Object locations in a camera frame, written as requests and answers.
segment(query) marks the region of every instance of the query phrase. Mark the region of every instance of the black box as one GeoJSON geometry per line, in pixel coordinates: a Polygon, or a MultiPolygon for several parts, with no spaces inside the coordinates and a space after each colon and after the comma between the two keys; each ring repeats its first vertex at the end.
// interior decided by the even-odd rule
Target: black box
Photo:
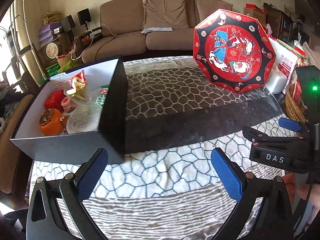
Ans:
{"type": "Polygon", "coordinates": [[[81,70],[87,77],[87,90],[96,91],[110,85],[102,109],[98,129],[90,132],[44,137],[39,120],[45,112],[44,102],[54,91],[50,80],[25,109],[15,128],[11,141],[36,161],[65,164],[87,162],[98,148],[108,151],[108,164],[123,162],[125,145],[125,118],[128,81],[122,59],[113,57],[84,64],[66,71],[73,77],[81,70]]]}

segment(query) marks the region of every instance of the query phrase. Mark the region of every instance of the basket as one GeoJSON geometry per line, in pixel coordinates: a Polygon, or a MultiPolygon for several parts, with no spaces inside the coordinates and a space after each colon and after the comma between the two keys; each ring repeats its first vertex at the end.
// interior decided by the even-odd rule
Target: basket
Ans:
{"type": "Polygon", "coordinates": [[[287,116],[294,121],[306,122],[306,118],[304,117],[302,111],[292,98],[293,89],[294,84],[289,84],[285,88],[285,110],[287,112],[287,116]]]}

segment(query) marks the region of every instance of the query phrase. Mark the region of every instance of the octagonal box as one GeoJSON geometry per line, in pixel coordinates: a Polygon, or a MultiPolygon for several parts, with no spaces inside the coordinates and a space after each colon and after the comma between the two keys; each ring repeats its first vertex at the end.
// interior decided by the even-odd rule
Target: octagonal box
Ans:
{"type": "Polygon", "coordinates": [[[257,19],[219,9],[195,27],[193,58],[211,83],[243,93],[267,82],[275,52],[257,19]]]}

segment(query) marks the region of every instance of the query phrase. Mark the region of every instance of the red box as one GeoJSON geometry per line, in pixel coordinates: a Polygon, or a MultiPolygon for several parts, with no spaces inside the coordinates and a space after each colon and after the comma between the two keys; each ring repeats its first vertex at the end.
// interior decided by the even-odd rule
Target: red box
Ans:
{"type": "Polygon", "coordinates": [[[219,9],[195,27],[193,58],[211,83],[243,93],[267,82],[275,52],[257,19],[219,9]]]}

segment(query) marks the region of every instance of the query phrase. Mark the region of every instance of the metal bolt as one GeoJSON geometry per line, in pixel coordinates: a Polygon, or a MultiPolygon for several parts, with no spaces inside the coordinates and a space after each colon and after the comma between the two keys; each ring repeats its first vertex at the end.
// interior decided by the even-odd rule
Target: metal bolt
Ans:
{"type": "Polygon", "coordinates": [[[65,178],[65,179],[72,179],[72,178],[73,178],[73,175],[74,175],[74,174],[70,172],[70,173],[68,173],[64,178],[65,178]]]}
{"type": "Polygon", "coordinates": [[[276,180],[279,181],[279,182],[283,181],[282,177],[280,177],[280,176],[276,176],[276,180]]]}
{"type": "Polygon", "coordinates": [[[245,176],[246,176],[248,179],[253,179],[254,174],[253,174],[252,172],[246,172],[246,173],[245,173],[245,176]]]}
{"type": "Polygon", "coordinates": [[[38,179],[37,179],[37,183],[41,183],[42,181],[43,181],[43,177],[39,177],[38,179]]]}

